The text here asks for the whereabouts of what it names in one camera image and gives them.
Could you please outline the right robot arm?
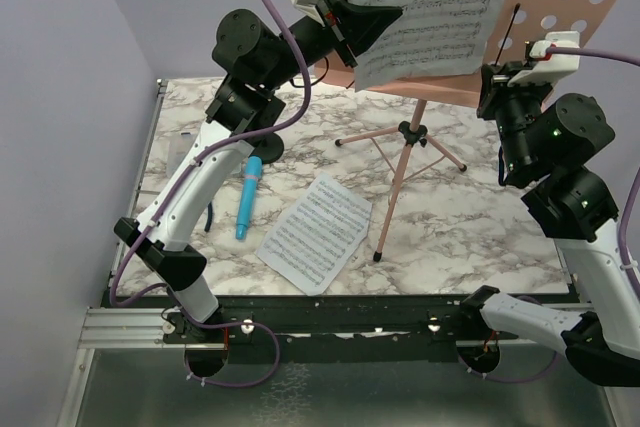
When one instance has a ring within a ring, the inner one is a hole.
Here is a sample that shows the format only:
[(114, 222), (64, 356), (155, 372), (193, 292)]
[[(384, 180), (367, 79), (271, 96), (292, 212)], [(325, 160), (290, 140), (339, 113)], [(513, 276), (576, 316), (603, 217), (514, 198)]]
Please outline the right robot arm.
[(472, 338), (514, 334), (562, 355), (596, 385), (638, 386), (639, 298), (629, 279), (635, 267), (617, 243), (613, 196), (586, 167), (614, 140), (613, 128), (589, 96), (569, 93), (544, 107), (555, 80), (527, 63), (485, 64), (481, 79), (477, 116), (497, 125), (504, 182), (525, 190), (529, 214), (592, 308), (556, 310), (483, 286), (463, 301), (461, 330)]

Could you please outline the pink perforated music stand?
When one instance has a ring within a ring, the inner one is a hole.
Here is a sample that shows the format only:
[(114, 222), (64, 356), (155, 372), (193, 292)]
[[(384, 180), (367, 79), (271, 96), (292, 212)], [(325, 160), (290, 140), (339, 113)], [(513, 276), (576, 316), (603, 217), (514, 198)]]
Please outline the pink perforated music stand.
[(587, 57), (614, 0), (351, 0), (402, 17), (342, 79), (472, 107), (497, 125), (501, 180), (563, 250), (614, 237), (617, 207), (586, 163), (614, 137), (589, 96), (556, 85)]

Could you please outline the sheet music page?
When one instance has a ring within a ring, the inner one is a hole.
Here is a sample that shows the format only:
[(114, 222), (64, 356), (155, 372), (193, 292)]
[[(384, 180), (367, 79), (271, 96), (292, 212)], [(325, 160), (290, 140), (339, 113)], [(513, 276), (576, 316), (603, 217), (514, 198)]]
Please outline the sheet music page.
[(403, 15), (359, 57), (355, 87), (363, 90), (400, 78), (472, 74), (505, 0), (350, 0), (362, 6), (396, 6)]
[(372, 204), (322, 173), (267, 232), (257, 257), (303, 294), (324, 293), (368, 234)]

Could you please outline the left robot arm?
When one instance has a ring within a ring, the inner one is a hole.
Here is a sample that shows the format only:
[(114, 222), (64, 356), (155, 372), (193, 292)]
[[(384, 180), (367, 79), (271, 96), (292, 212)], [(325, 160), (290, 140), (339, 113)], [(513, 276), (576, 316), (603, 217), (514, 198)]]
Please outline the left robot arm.
[(213, 60), (226, 72), (191, 149), (154, 203), (120, 218), (116, 236), (163, 281), (188, 314), (186, 329), (206, 342), (220, 332), (218, 299), (204, 278), (206, 258), (190, 244), (206, 206), (231, 172), (267, 137), (288, 127), (276, 91), (309, 66), (337, 53), (356, 66), (403, 13), (400, 7), (319, 0), (318, 19), (305, 16), (275, 34), (257, 14), (236, 9), (220, 22)]

